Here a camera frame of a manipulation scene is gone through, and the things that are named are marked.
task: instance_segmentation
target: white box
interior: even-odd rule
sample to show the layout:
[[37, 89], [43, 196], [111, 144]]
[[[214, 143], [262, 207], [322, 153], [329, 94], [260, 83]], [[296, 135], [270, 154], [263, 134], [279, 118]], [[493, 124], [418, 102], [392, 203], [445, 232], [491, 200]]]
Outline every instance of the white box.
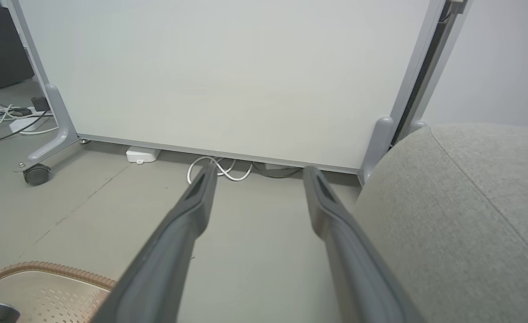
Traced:
[[131, 163], [144, 164], [151, 163], [158, 158], [159, 149], [130, 146], [126, 151], [126, 158]]
[[[17, 132], [20, 129], [30, 125], [31, 123], [35, 122], [36, 119], [38, 119], [38, 118], [32, 117], [32, 118], [26, 118], [26, 119], [16, 119], [13, 122], [11, 122], [9, 127], [11, 128], [11, 131], [13, 131], [13, 133], [14, 133], [14, 132]], [[36, 123], [34, 125], [28, 127], [25, 130], [25, 132], [35, 131], [36, 129], [38, 129], [38, 127], [40, 127], [40, 125], [42, 125], [45, 121], [47, 121], [47, 119], [48, 118], [41, 118], [41, 120], [36, 121]]]

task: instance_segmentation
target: gray fabric cushion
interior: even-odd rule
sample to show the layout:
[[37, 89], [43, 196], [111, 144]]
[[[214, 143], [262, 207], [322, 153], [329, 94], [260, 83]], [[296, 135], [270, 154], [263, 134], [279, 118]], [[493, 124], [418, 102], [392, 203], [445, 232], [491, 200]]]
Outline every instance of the gray fabric cushion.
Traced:
[[528, 128], [416, 131], [354, 213], [429, 322], [528, 322]]

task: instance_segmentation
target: power cord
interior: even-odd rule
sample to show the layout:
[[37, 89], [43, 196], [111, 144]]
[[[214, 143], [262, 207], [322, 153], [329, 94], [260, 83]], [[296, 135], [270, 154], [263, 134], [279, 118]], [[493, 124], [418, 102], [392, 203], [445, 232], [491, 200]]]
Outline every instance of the power cord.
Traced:
[[218, 160], [216, 160], [214, 157], [203, 156], [203, 157], [200, 157], [200, 158], [194, 160], [194, 162], [188, 168], [188, 174], [186, 174], [186, 180], [188, 181], [188, 184], [192, 184], [192, 180], [190, 179], [190, 173], [192, 172], [192, 168], [194, 167], [194, 165], [196, 165], [202, 159], [210, 159], [210, 160], [212, 160], [214, 162], [214, 164], [216, 164], [216, 167], [218, 167], [218, 169], [221, 171], [220, 173], [218, 173], [218, 176], [226, 176], [227, 178], [229, 178], [230, 180], [233, 180], [234, 182], [239, 182], [239, 181], [244, 180], [245, 178], [247, 178], [248, 175], [250, 174], [250, 172], [252, 171], [252, 166], [253, 166], [253, 165], [250, 165], [250, 168], [248, 168], [248, 171], [246, 172], [246, 174], [244, 174], [244, 176], [242, 176], [240, 178], [234, 178], [234, 177], [230, 176], [228, 174], [228, 172], [231, 171], [232, 168], [234, 167], [234, 165], [236, 164], [236, 159], [233, 160], [233, 162], [231, 162], [231, 165], [230, 165], [230, 167], [227, 170], [224, 170], [222, 168], [222, 166], [220, 165], [220, 163], [219, 163], [223, 158], [219, 158]]
[[[12, 105], [9, 105], [9, 106], [4, 106], [4, 105], [0, 105], [0, 115], [2, 114], [2, 116], [0, 117], [0, 125], [1, 123], [3, 123], [3, 121], [10, 121], [11, 119], [26, 119], [26, 118], [34, 118], [34, 117], [38, 117], [40, 118], [39, 116], [35, 116], [35, 115], [27, 115], [27, 116], [14, 116], [12, 113], [14, 113], [15, 110], [17, 109], [22, 109], [20, 107], [13, 107]], [[47, 132], [51, 132], [51, 131], [55, 131], [57, 130], [58, 127], [54, 127], [52, 129], [48, 129], [48, 130], [44, 130], [44, 131], [37, 131], [37, 132], [21, 132], [22, 135], [40, 135], [42, 133], [47, 133]]]
[[236, 159], [232, 160], [231, 165], [230, 165], [230, 167], [227, 170], [224, 170], [223, 167], [220, 165], [220, 162], [222, 161], [223, 158], [215, 159], [214, 157], [210, 157], [210, 156], [202, 156], [202, 157], [194, 160], [194, 162], [192, 164], [190, 164], [190, 167], [188, 168], [188, 173], [186, 174], [186, 181], [188, 181], [188, 184], [192, 184], [192, 180], [190, 179], [190, 174], [192, 173], [192, 168], [194, 168], [194, 166], [202, 159], [209, 159], [209, 160], [211, 160], [212, 162], [214, 162], [216, 164], [216, 167], [218, 167], [218, 169], [221, 171], [221, 172], [218, 173], [218, 176], [226, 176], [227, 178], [229, 178], [230, 180], [233, 180], [235, 182], [239, 182], [239, 181], [244, 180], [245, 178], [247, 178], [248, 175], [250, 174], [250, 172], [252, 171], [252, 168], [256, 168], [256, 170], [258, 170], [263, 176], [270, 177], [270, 178], [287, 178], [287, 177], [293, 176], [293, 175], [295, 175], [295, 174], [297, 174], [298, 172], [301, 171], [300, 168], [297, 168], [296, 170], [294, 170], [293, 172], [290, 172], [288, 174], [274, 175], [274, 174], [270, 174], [268, 172], [263, 171], [262, 169], [260, 169], [256, 165], [256, 163], [253, 162], [253, 163], [250, 164], [250, 167], [248, 168], [248, 171], [246, 172], [246, 174], [244, 174], [244, 176], [242, 176], [240, 178], [234, 178], [234, 177], [230, 176], [228, 174], [228, 172], [230, 172], [234, 168], [234, 165], [236, 165]]
[[19, 131], [11, 133], [10, 135], [5, 135], [4, 137], [0, 137], [0, 141], [3, 140], [3, 139], [7, 139], [8, 137], [12, 137], [13, 135], [16, 135], [17, 133], [22, 133], [22, 131], [24, 131], [28, 127], [30, 127], [30, 126], [34, 125], [35, 123], [37, 123], [40, 120], [40, 118], [44, 117], [44, 115], [47, 114], [47, 112], [48, 112], [48, 110], [43, 112], [43, 114], [41, 114], [34, 122], [32, 122], [30, 125], [22, 128], [22, 129], [20, 129]]

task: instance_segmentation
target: seam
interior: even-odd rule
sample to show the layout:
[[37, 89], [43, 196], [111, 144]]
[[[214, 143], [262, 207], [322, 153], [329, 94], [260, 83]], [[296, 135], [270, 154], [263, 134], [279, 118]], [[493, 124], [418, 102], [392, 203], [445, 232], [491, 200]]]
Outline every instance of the seam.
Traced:
[[461, 172], [461, 174], [465, 175], [465, 177], [469, 180], [469, 182], [471, 182], [471, 184], [473, 184], [473, 186], [475, 186], [475, 188], [477, 188], [477, 191], [479, 193], [481, 193], [481, 196], [483, 196], [487, 202], [489, 202], [489, 204], [497, 211], [497, 213], [499, 213], [499, 216], [504, 219], [504, 221], [509, 225], [509, 227], [513, 230], [514, 233], [516, 233], [517, 237], [519, 237], [519, 239], [523, 242], [523, 244], [525, 245], [525, 247], [528, 248], [528, 242], [525, 241], [525, 239], [523, 238], [523, 236], [519, 233], [519, 231], [516, 229], [516, 227], [514, 227], [510, 222], [509, 220], [505, 217], [505, 215], [502, 214], [501, 210], [499, 210], [499, 208], [497, 208], [497, 206], [495, 206], [493, 204], [493, 202], [487, 197], [485, 196], [485, 194], [483, 194], [483, 191], [481, 190], [481, 188], [479, 188], [479, 186], [477, 186], [477, 184], [475, 184], [475, 182], [473, 182], [473, 180], [471, 179], [471, 177], [469, 177], [469, 175], [463, 171], [463, 169], [461, 167], [459, 167], [459, 164], [457, 164], [455, 162], [455, 160], [453, 160], [452, 156], [449, 155], [449, 153], [445, 150], [445, 148], [440, 144], [440, 142], [437, 140], [437, 138], [434, 136], [433, 132], [432, 132], [432, 129], [430, 127], [429, 129], [429, 135], [430, 137], [433, 139], [433, 141], [436, 142], [436, 144], [441, 148], [441, 150], [445, 153], [446, 156], [449, 157], [449, 160], [452, 161], [452, 163], [459, 169], [459, 171]]
[[124, 167], [123, 169], [121, 169], [118, 173], [116, 173], [116, 175], [112, 176], [111, 178], [107, 178], [107, 181], [102, 185], [100, 186], [100, 188], [98, 188], [97, 190], [95, 190], [94, 192], [92, 192], [92, 194], [90, 194], [86, 200], [84, 200], [83, 202], [81, 202], [81, 204], [75, 206], [75, 208], [73, 208], [69, 213], [67, 213], [67, 215], [65, 215], [65, 217], [63, 217], [62, 219], [58, 220], [56, 223], [54, 223], [54, 225], [44, 233], [44, 235], [42, 235], [42, 237], [36, 239], [36, 241], [30, 245], [29, 247], [26, 248], [25, 251], [23, 251], [18, 257], [17, 259], [20, 259], [22, 256], [24, 256], [27, 252], [30, 251], [30, 249], [36, 245], [39, 241], [41, 241], [44, 237], [46, 237], [46, 235], [48, 235], [48, 233], [54, 229], [55, 227], [58, 227], [59, 224], [61, 224], [63, 221], [65, 221], [65, 219], [68, 219], [69, 216], [73, 213], [75, 213], [77, 210], [79, 210], [81, 207], [83, 207], [84, 204], [86, 204], [86, 202], [88, 202], [88, 200], [94, 196], [94, 194], [98, 193], [100, 190], [102, 190], [102, 188], [104, 188], [104, 186], [106, 186], [108, 183], [110, 183], [114, 178], [116, 178], [116, 176], [120, 175], [120, 173], [122, 173], [123, 171], [125, 171], [128, 167], [130, 167], [130, 165], [132, 165], [132, 163], [128, 163], [128, 165], [126, 167]]

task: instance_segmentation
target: gray floor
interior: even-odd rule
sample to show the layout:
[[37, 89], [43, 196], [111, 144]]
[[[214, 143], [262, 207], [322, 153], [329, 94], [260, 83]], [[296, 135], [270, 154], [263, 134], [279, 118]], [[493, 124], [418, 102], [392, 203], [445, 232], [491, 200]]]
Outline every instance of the gray floor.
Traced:
[[[0, 91], [0, 103], [27, 106], [34, 82]], [[49, 122], [42, 129], [53, 127]], [[8, 133], [8, 122], [0, 136]], [[13, 170], [54, 137], [0, 141], [0, 268], [57, 262], [118, 279], [186, 186], [197, 157], [164, 151], [153, 163], [126, 160], [126, 146], [75, 144], [47, 160], [53, 178], [29, 186]], [[240, 163], [233, 176], [241, 176]], [[328, 174], [351, 207], [354, 176]], [[337, 322], [323, 243], [312, 232], [301, 176], [257, 172], [242, 182], [219, 178], [205, 233], [194, 247], [180, 305], [181, 323]]]

